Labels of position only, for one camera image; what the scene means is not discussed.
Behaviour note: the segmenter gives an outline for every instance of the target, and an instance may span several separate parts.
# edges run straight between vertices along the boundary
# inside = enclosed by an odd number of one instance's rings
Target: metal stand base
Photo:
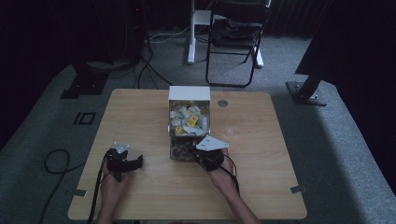
[[[314,94],[308,99],[301,98],[299,92],[300,88],[304,85],[303,82],[288,81],[286,85],[296,105],[327,105],[319,90],[315,90]]]
[[[79,77],[73,80],[69,90],[62,93],[61,99],[77,99],[80,95],[100,95],[106,85],[108,73],[94,73],[95,79],[89,85],[82,86]]]

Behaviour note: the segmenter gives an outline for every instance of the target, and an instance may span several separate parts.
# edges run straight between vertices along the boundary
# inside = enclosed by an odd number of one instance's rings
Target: cable
[[[47,165],[50,156],[52,156],[52,154],[54,154],[54,153],[56,153],[56,152],[65,153],[66,156],[67,156],[66,166],[65,166],[64,169],[63,169],[62,171],[60,171],[60,172],[51,171],[51,169],[50,169],[50,168],[48,167],[48,165]],[[68,169],[68,168],[69,168],[69,163],[70,163],[70,154],[69,154],[68,151],[66,151],[66,150],[64,150],[64,149],[55,149],[55,150],[52,150],[52,151],[51,151],[49,154],[47,154],[47,156],[45,157],[45,159],[44,159],[44,168],[46,169],[46,171],[47,171],[48,173],[50,173],[50,174],[53,174],[53,175],[61,175],[61,178],[59,179],[59,181],[58,181],[58,183],[56,184],[54,190],[52,191],[51,195],[50,195],[49,198],[47,199],[46,204],[44,205],[44,208],[43,208],[43,211],[42,211],[42,213],[41,213],[41,218],[40,218],[39,223],[43,223],[43,221],[44,221],[44,216],[45,216],[45,214],[46,214],[46,212],[47,212],[47,208],[48,208],[48,206],[49,206],[49,204],[50,204],[50,201],[52,200],[52,197],[53,197],[53,195],[55,194],[56,190],[57,190],[57,189],[59,188],[59,186],[61,185],[61,182],[62,182],[62,180],[64,179],[64,175],[67,174],[67,173],[69,173],[70,171],[74,171],[74,170],[76,170],[77,168],[79,168],[79,167],[85,165],[85,162],[83,162],[83,163],[80,164],[80,165],[77,165],[77,166],[75,166],[75,167],[73,167],[73,168],[71,168],[71,169]]]
[[[92,220],[93,220],[93,214],[95,212],[95,207],[96,207],[96,200],[98,197],[99,185],[102,182],[100,178],[102,176],[103,165],[105,164],[105,160],[106,160],[106,154],[105,154],[105,156],[103,156],[102,163],[100,165],[100,169],[98,172],[98,176],[96,177],[96,184],[95,184],[95,191],[93,192],[91,212],[90,212],[90,217],[88,218],[87,224],[91,224]]]
[[[227,174],[231,177],[231,179],[233,180],[233,182],[234,182],[234,184],[235,184],[236,191],[238,192],[238,194],[240,194],[240,192],[239,192],[239,182],[238,182],[238,179],[236,178],[236,176],[237,176],[237,171],[236,171],[235,162],[233,162],[233,160],[232,160],[229,156],[227,156],[227,155],[224,155],[224,156],[227,157],[227,158],[233,163],[233,167],[234,167],[234,169],[235,169],[235,175],[233,175],[231,172],[229,172],[227,169],[225,169],[225,168],[222,167],[222,166],[220,166],[219,168],[220,168],[221,170],[223,170],[225,173],[227,173]]]

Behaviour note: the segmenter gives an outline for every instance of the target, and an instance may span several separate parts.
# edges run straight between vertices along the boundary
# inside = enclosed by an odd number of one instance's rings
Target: yellow object
[[[189,122],[187,122],[187,124],[188,124],[190,127],[194,127],[195,124],[197,123],[197,121],[198,121],[198,116],[196,116],[196,115],[191,115],[190,120],[189,120]]]
[[[175,131],[176,131],[176,134],[177,135],[181,135],[182,133],[183,133],[183,127],[181,127],[181,125],[178,125],[176,128],[175,128]]]

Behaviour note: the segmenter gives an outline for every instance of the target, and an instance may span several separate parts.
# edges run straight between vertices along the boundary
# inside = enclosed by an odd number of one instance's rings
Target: white box
[[[195,144],[210,133],[209,87],[171,86],[168,118],[170,157],[187,161]]]

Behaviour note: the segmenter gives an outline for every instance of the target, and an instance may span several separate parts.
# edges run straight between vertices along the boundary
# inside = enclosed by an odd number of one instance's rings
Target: black device
[[[224,162],[224,154],[221,149],[212,151],[194,150],[195,160],[202,164],[208,172],[218,169]]]
[[[121,182],[122,173],[131,172],[142,168],[143,166],[143,155],[140,155],[134,161],[127,161],[128,151],[125,150],[119,153],[115,148],[111,148],[106,153],[107,158],[107,169],[112,172],[114,177]]]

